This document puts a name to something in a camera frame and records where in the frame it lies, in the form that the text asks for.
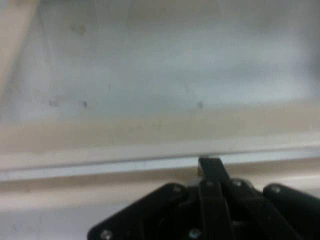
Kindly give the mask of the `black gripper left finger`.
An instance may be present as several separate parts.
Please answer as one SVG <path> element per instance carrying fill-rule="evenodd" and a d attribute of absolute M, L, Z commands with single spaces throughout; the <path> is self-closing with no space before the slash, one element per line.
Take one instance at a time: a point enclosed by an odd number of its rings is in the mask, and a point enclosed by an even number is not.
<path fill-rule="evenodd" d="M 167 183 L 93 226 L 89 240 L 207 240 L 210 191 L 221 173 L 219 158 L 198 160 L 195 183 Z"/>

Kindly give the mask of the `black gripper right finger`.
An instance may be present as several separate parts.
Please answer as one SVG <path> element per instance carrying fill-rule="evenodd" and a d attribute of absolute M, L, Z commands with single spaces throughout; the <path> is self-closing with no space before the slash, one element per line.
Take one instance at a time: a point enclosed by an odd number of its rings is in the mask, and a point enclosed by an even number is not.
<path fill-rule="evenodd" d="M 279 183 L 256 190 L 248 181 L 231 178 L 219 158 L 209 158 L 208 178 L 222 185 L 233 208 L 246 214 L 271 240 L 318 240 L 320 200 Z"/>

